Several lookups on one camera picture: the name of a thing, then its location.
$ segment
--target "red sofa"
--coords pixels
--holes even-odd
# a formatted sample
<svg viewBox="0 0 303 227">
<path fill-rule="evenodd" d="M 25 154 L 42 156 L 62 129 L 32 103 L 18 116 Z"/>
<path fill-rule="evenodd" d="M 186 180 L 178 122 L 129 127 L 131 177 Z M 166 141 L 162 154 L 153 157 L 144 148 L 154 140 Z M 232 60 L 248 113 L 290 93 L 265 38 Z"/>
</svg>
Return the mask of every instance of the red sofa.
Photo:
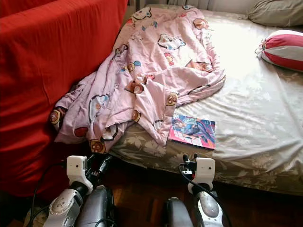
<svg viewBox="0 0 303 227">
<path fill-rule="evenodd" d="M 109 55 L 127 0 L 1 0 L 0 190 L 31 196 L 42 172 L 79 145 L 54 144 L 55 102 Z M 51 200 L 68 185 L 52 169 L 39 189 Z"/>
</svg>

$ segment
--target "comic book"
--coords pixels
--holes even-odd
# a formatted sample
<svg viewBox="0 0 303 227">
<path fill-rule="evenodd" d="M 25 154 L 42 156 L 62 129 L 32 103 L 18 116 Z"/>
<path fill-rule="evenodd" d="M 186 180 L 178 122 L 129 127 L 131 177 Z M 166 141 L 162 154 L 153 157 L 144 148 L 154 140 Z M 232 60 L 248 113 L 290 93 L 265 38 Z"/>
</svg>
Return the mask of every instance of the comic book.
<svg viewBox="0 0 303 227">
<path fill-rule="evenodd" d="M 214 121 L 174 114 L 169 140 L 215 149 Z"/>
</svg>

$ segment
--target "wire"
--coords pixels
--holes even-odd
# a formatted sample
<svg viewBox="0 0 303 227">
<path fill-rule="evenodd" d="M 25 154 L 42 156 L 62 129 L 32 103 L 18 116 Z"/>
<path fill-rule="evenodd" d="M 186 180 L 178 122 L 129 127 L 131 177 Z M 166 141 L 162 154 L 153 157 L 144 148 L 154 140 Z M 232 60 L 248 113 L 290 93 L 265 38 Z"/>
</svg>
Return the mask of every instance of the wire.
<svg viewBox="0 0 303 227">
<path fill-rule="evenodd" d="M 42 181 L 44 180 L 44 177 L 46 175 L 46 173 L 54 166 L 62 166 L 64 164 L 64 162 L 60 162 L 60 163 L 54 163 L 54 164 L 51 164 L 50 166 L 47 167 L 47 169 L 43 172 L 43 174 L 41 175 L 38 183 L 37 183 L 37 186 L 34 190 L 34 196 L 33 196 L 33 201 L 32 201 L 32 207 L 30 209 L 30 219 L 33 219 L 33 212 L 34 212 L 34 205 L 35 205 L 35 198 L 36 198 L 36 194 L 37 194 L 37 191 L 38 191 L 38 188 L 40 187 L 40 184 L 42 183 Z"/>
<path fill-rule="evenodd" d="M 100 220 L 96 223 L 95 227 L 98 227 L 98 225 L 99 225 L 102 221 L 109 221 L 109 222 L 112 223 L 115 227 L 118 227 L 117 224 L 116 224 L 113 220 L 108 219 L 108 218 L 100 219 Z"/>
<path fill-rule="evenodd" d="M 41 208 L 40 210 L 38 210 L 29 220 L 28 224 L 27 224 L 27 227 L 30 227 L 32 224 L 33 224 L 33 221 L 35 219 L 35 217 L 40 213 L 42 212 L 43 210 L 46 210 L 49 208 L 49 205 L 47 205 L 46 207 L 43 207 Z"/>
<path fill-rule="evenodd" d="M 211 197 L 220 205 L 220 207 L 221 207 L 223 213 L 225 214 L 225 216 L 226 216 L 226 218 L 227 218 L 229 227 L 232 227 L 232 222 L 231 222 L 231 220 L 230 220 L 230 218 L 229 218 L 229 216 L 228 216 L 226 210 L 225 210 L 225 209 L 223 208 L 223 206 L 220 204 L 219 200 L 218 200 L 218 199 L 217 199 L 209 190 L 207 190 L 206 188 L 204 188 L 204 187 L 198 185 L 197 183 L 195 183 L 195 182 L 189 180 L 189 179 L 184 175 L 184 173 L 182 172 L 181 166 L 183 166 L 183 165 L 184 165 L 183 163 L 180 163 L 179 166 L 178 166 L 179 172 L 182 174 L 182 176 L 183 176 L 189 183 L 193 184 L 193 185 L 196 186 L 196 187 L 201 188 L 204 192 L 206 192 L 207 194 L 209 194 L 209 195 L 210 195 L 210 196 L 211 196 Z"/>
</svg>

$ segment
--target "wooden floor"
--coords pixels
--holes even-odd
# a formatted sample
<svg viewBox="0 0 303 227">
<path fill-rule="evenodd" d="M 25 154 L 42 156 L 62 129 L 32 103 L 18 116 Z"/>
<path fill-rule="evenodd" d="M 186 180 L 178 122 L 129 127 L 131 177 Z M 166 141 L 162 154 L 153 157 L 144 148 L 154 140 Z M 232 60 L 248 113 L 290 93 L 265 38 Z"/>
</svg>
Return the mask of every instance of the wooden floor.
<svg viewBox="0 0 303 227">
<path fill-rule="evenodd" d="M 119 227 L 160 227 L 164 202 L 180 198 L 194 218 L 192 196 L 178 174 L 115 160 L 104 178 L 112 189 Z M 302 227 L 303 197 L 214 183 L 233 227 Z"/>
</svg>

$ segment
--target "crumpled blanket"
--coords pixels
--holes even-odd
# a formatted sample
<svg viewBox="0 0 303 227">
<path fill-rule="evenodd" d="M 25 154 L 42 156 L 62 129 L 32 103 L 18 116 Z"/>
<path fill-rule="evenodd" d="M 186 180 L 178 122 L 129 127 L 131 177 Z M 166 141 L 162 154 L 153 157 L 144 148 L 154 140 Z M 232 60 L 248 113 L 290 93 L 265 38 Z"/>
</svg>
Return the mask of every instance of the crumpled blanket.
<svg viewBox="0 0 303 227">
<path fill-rule="evenodd" d="M 56 103 L 50 115 L 56 142 L 88 140 L 92 152 L 105 153 L 137 122 L 165 146 L 176 106 L 224 84 L 207 21 L 194 7 L 143 8 L 115 46 L 97 71 Z"/>
</svg>

